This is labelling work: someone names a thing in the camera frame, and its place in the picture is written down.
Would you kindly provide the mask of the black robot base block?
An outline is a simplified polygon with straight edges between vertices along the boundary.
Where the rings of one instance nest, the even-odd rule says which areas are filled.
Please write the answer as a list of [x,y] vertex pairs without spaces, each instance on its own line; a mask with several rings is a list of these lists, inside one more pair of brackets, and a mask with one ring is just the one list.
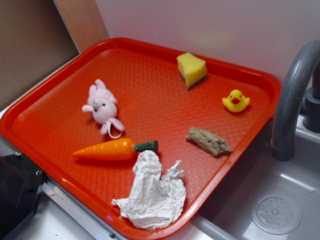
[[0,158],[0,238],[8,240],[37,212],[45,172],[24,154]]

